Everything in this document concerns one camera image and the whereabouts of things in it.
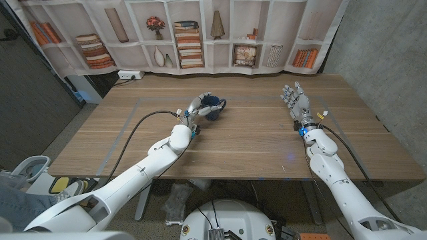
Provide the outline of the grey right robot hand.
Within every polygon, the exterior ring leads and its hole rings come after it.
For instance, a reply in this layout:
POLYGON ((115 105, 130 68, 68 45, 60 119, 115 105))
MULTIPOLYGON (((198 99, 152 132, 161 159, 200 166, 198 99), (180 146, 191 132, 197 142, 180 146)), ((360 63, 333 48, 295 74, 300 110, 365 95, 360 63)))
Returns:
POLYGON ((296 81, 294 88, 285 85, 282 91, 283 94, 280 97, 290 110, 295 127, 304 128, 306 131, 315 129, 316 122, 310 113, 310 100, 301 85, 296 81))

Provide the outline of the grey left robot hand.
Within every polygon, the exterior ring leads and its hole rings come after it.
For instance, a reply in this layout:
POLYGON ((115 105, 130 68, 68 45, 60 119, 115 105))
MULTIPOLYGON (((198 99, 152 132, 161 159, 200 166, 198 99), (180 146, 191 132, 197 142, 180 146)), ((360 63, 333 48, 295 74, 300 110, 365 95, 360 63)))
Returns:
POLYGON ((182 125, 185 125, 186 127, 189 127, 190 129, 193 128, 193 122, 194 119, 200 115, 200 116, 206 116, 208 113, 211 113, 213 111, 217 111, 222 109, 222 106, 202 106, 202 101, 204 99, 207 99, 208 97, 211 97, 211 92, 205 92, 196 97, 188 106, 188 108, 184 111, 184 114, 180 118, 180 123, 182 125))

